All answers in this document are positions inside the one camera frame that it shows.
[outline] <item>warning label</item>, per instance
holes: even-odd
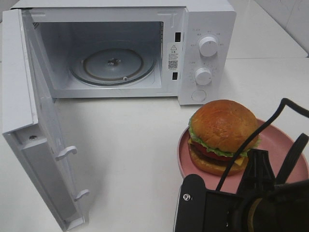
[[[179,53],[180,50],[179,43],[168,43],[168,69],[170,71],[177,71],[178,70],[178,61],[179,61]]]

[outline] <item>qr code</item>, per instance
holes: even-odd
[[[169,60],[169,69],[177,69],[178,60]]]

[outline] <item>microwave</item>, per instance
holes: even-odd
[[[3,12],[2,134],[63,231],[84,223],[54,102],[218,98],[227,0],[20,0]]]

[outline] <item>screw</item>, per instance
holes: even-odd
[[[188,200],[191,199],[191,196],[188,193],[186,193],[183,195],[183,199],[187,202]]]
[[[37,139],[37,138],[38,138],[38,137],[37,137],[36,135],[32,135],[32,136],[29,137],[30,140],[35,140],[35,139]]]
[[[122,62],[121,59],[112,58],[112,59],[107,61],[107,64],[110,65],[110,66],[114,66],[114,65],[118,65],[118,63],[120,63],[120,62]]]

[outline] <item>microwave control knob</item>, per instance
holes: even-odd
[[[204,57],[211,57],[218,51],[217,40],[212,36],[202,38],[199,43],[199,52]]]
[[[205,86],[212,80],[211,71],[207,68],[200,68],[195,72],[195,81],[198,85]]]

